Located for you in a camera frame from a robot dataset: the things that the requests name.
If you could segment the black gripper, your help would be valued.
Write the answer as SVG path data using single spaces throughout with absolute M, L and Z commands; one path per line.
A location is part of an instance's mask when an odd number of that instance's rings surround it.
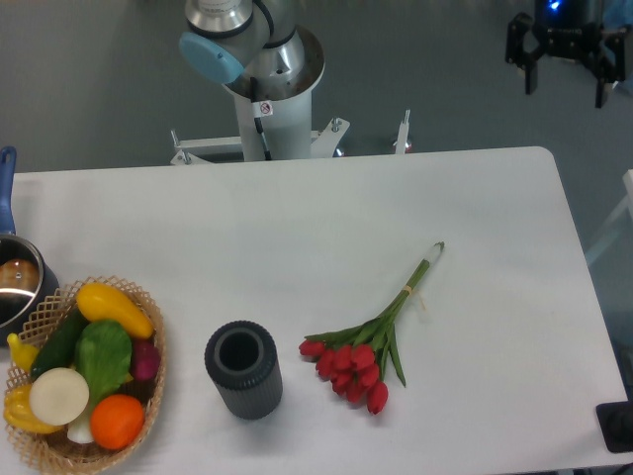
M 523 72 L 526 95 L 538 86 L 538 60 L 549 55 L 594 61 L 594 107 L 606 103 L 609 86 L 626 80 L 626 29 L 603 32 L 602 14 L 603 1 L 536 0 L 533 19 L 519 13 L 508 23 L 504 60 Z M 537 42 L 533 51 L 525 48 L 529 33 Z

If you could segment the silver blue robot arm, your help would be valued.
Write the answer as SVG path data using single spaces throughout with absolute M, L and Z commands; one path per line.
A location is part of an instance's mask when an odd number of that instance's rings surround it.
M 189 31 L 179 40 L 188 63 L 220 84 L 250 79 L 246 69 L 298 32 L 289 1 L 188 1 Z M 507 25 L 504 60 L 524 74 L 524 90 L 538 84 L 538 60 L 549 55 L 581 63 L 596 79 L 595 106 L 606 86 L 632 75 L 632 25 L 608 29 L 601 1 L 536 1 L 534 13 L 517 14 Z

